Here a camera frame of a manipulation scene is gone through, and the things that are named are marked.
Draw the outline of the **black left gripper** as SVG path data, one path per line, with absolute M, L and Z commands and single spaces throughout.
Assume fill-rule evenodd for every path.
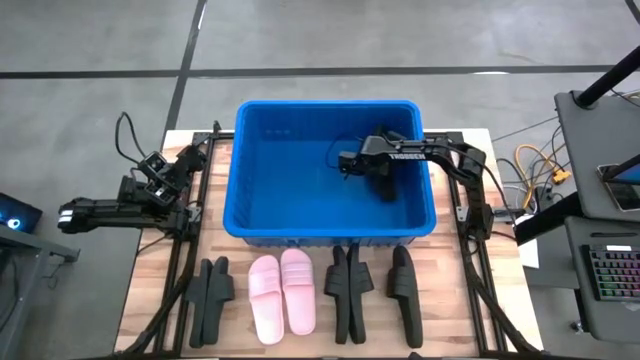
M 198 146 L 190 145 L 188 153 L 178 155 L 177 163 L 165 166 L 158 173 L 155 196 L 163 203 L 173 202 L 187 186 L 193 165 L 204 165 L 206 161 L 206 154 Z

